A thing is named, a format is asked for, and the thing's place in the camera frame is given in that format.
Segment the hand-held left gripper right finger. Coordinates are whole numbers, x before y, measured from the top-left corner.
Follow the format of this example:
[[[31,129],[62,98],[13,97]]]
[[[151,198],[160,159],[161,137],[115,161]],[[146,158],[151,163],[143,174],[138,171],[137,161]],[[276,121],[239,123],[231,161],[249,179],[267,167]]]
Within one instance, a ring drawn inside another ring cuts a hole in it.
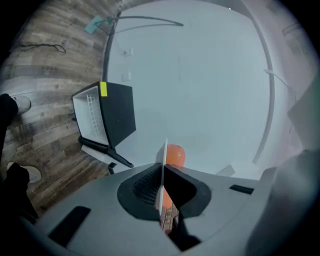
[[[163,255],[253,255],[250,241],[271,191],[271,169],[255,180],[167,164],[164,187],[179,216],[175,232],[163,240]]]

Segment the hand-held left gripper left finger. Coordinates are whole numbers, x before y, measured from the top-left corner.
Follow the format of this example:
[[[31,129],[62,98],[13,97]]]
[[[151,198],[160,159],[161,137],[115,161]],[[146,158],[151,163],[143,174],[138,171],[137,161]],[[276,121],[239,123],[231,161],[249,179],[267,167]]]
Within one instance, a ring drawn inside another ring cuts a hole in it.
[[[53,256],[176,256],[155,206],[162,166],[151,163],[93,180],[32,227]]]

